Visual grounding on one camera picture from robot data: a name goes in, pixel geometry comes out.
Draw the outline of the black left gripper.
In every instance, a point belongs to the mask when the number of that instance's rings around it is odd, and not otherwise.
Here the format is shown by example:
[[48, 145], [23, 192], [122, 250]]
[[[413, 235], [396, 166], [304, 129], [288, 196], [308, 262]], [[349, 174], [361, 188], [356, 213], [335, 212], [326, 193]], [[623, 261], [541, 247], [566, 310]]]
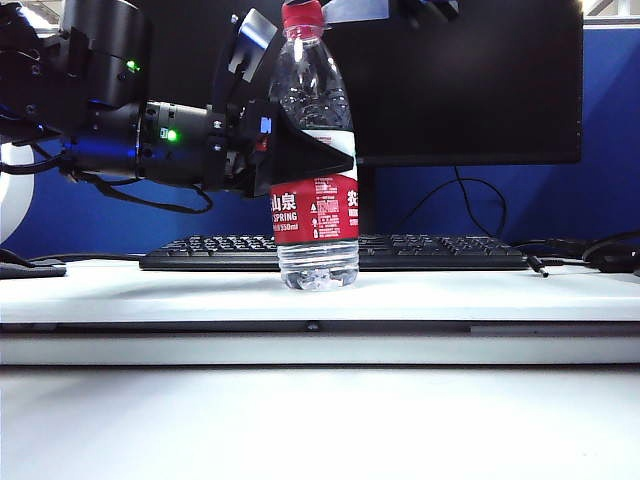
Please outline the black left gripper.
[[247, 198], [270, 193], [271, 182], [293, 182], [342, 173], [352, 155], [304, 133], [281, 106], [251, 100], [217, 112], [207, 107], [203, 189]]

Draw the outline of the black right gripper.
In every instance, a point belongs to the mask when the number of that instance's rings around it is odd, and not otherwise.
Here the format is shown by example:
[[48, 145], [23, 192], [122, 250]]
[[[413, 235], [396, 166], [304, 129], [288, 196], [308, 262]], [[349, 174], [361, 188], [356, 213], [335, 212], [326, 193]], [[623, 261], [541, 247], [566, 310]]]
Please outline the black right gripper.
[[[302, 5], [312, 0], [286, 0], [285, 6]], [[331, 0], [321, 7], [327, 24], [385, 20], [387, 0]], [[459, 1], [399, 0], [397, 13], [412, 28], [422, 28], [454, 21], [460, 14]]]

